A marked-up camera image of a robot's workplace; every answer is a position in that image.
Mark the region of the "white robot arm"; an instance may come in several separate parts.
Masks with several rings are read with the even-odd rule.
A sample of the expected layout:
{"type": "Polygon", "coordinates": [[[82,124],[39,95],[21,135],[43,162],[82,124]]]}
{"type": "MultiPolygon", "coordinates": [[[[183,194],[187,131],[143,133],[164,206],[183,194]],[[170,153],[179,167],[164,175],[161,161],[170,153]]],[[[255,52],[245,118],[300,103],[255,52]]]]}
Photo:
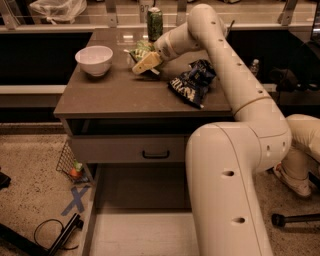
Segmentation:
{"type": "Polygon", "coordinates": [[[201,126],[186,147],[186,173],[200,256],[273,256],[253,175],[279,163],[291,145],[288,123],[274,100],[226,40],[207,4],[162,35],[134,67],[141,74],[204,49],[234,116],[201,126]]]}

